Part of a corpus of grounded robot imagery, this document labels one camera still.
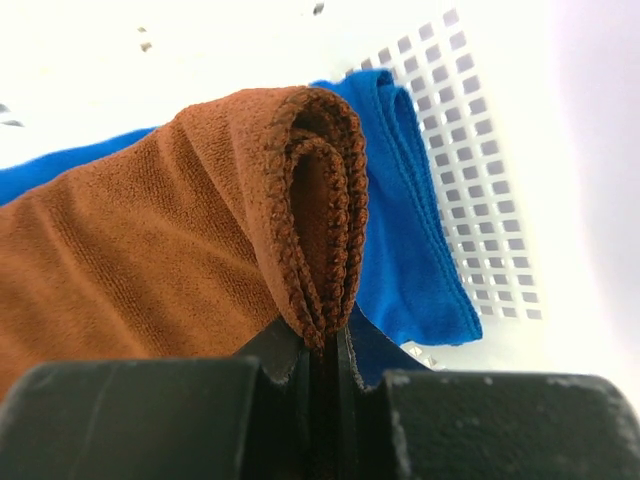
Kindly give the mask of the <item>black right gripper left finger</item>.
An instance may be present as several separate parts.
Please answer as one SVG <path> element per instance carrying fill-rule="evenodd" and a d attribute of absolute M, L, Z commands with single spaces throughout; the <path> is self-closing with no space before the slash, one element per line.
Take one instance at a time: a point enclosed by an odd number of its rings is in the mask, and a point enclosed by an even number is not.
<path fill-rule="evenodd" d="M 226 358 L 54 362 L 1 406 L 5 479 L 300 479 L 309 353 L 282 321 Z"/>

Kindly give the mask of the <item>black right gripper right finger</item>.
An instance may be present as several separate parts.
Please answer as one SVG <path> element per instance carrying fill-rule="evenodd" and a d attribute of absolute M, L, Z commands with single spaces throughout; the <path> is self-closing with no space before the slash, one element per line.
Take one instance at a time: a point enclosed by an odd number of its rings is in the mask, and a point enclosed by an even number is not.
<path fill-rule="evenodd" d="M 344 479 L 635 479 L 639 423 L 598 376 L 432 371 L 355 314 L 337 338 Z"/>

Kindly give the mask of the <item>blue towel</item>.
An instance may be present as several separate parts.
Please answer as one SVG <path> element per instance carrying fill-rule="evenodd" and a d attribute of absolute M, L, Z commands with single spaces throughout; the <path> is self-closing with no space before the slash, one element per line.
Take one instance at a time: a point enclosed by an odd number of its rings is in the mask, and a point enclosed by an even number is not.
<path fill-rule="evenodd" d="M 477 340 L 481 326 L 456 272 L 440 224 L 426 150 L 408 92 L 387 70 L 361 71 L 327 89 L 358 115 L 365 138 L 367 223 L 354 307 L 396 343 Z M 79 166 L 118 153 L 152 133 L 141 129 L 35 159 L 1 175 L 1 210 Z"/>

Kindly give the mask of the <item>brown towel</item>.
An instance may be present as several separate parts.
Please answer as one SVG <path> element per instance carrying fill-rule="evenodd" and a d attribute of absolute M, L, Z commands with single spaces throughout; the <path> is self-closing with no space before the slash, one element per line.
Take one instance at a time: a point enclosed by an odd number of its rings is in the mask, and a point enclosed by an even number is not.
<path fill-rule="evenodd" d="M 49 361 L 226 356 L 279 318 L 322 349 L 355 303 L 367 202 L 337 94 L 187 107 L 2 208 L 2 389 Z"/>

